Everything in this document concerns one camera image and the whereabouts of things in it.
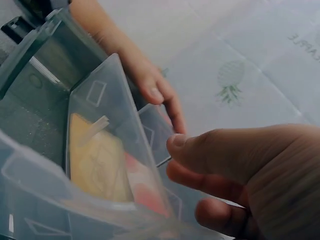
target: clear plastic box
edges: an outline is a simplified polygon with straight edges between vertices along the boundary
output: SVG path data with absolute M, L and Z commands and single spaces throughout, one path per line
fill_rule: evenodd
M 74 184 L 58 165 L 0 132 L 1 235 L 215 239 L 214 232 L 182 224 L 174 215 L 118 55 L 71 92 L 68 109 Z M 151 109 L 147 105 L 142 113 Z
M 137 202 L 85 194 L 62 169 L 0 132 L 0 234 L 39 240 L 215 239 Z

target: hand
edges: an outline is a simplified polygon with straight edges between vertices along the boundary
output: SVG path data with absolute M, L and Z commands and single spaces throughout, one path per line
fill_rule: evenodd
M 178 96 L 161 70 L 153 65 L 136 46 L 118 51 L 126 73 L 151 104 L 164 104 L 176 133 L 186 133 L 186 123 Z
M 320 128 L 288 124 L 175 135 L 168 177 L 203 199 L 204 227 L 246 240 L 320 239 Z

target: child's hand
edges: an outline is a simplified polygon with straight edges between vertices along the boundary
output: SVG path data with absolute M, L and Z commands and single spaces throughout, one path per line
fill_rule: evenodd
M 161 71 L 115 25 L 98 1 L 72 0 L 70 12 L 108 55 L 119 54 L 126 74 L 135 82 L 145 99 L 151 104 L 164 104 L 174 130 L 185 134 L 185 120 L 177 94 Z
M 118 52 L 126 73 L 138 86 L 144 98 L 151 104 L 164 104 L 177 133 L 186 133 L 186 124 L 178 96 L 161 70 L 153 65 L 139 50 Z

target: yellow paper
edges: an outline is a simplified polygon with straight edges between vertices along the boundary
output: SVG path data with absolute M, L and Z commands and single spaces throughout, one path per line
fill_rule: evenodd
M 85 144 L 79 144 L 91 126 L 92 123 L 76 113 L 70 117 L 71 181 L 92 196 L 114 202 L 132 202 L 122 142 L 102 130 Z

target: pineapple print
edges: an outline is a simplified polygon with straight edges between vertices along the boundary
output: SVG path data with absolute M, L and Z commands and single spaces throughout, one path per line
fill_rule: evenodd
M 245 75 L 245 64 L 242 61 L 229 61 L 220 67 L 218 72 L 218 84 L 222 90 L 216 95 L 222 105 L 240 106 L 241 90 L 238 85 Z

